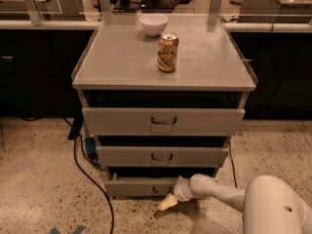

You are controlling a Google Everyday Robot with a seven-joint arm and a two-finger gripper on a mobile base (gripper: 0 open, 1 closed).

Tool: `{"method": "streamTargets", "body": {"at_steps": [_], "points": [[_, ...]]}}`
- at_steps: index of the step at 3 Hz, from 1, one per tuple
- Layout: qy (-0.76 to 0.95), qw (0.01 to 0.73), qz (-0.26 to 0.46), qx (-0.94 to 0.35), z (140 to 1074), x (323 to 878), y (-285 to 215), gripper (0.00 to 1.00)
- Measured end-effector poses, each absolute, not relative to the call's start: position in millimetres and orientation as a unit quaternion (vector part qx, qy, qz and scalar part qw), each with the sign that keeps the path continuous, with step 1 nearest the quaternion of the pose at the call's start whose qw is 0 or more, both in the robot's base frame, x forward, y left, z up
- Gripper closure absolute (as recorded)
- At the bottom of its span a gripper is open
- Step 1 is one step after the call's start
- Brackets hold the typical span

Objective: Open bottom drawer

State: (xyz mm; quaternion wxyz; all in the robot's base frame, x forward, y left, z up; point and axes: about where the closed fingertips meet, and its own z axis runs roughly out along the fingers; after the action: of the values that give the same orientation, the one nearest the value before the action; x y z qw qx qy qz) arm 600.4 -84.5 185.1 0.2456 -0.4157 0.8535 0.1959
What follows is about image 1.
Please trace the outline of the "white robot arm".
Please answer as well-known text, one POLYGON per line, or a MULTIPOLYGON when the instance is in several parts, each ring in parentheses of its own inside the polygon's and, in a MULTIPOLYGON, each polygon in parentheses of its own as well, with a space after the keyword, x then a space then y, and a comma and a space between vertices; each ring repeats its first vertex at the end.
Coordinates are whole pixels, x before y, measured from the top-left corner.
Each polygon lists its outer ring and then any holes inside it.
POLYGON ((312 234, 312 209, 288 184, 270 175, 254 178, 245 190, 222 185, 207 175, 180 176, 158 210, 207 197, 240 212, 244 234, 312 234))

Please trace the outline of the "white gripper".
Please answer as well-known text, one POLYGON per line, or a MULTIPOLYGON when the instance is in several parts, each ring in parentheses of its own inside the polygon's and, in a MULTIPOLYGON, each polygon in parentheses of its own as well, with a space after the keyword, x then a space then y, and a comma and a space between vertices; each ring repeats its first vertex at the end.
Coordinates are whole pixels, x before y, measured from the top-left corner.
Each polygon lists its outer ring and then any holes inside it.
POLYGON ((180 202, 187 202, 193 198, 194 194, 188 185, 188 180, 180 175, 175 184, 174 195, 172 193, 168 194, 159 204, 158 210, 165 211, 166 209, 175 206, 177 200, 180 202))

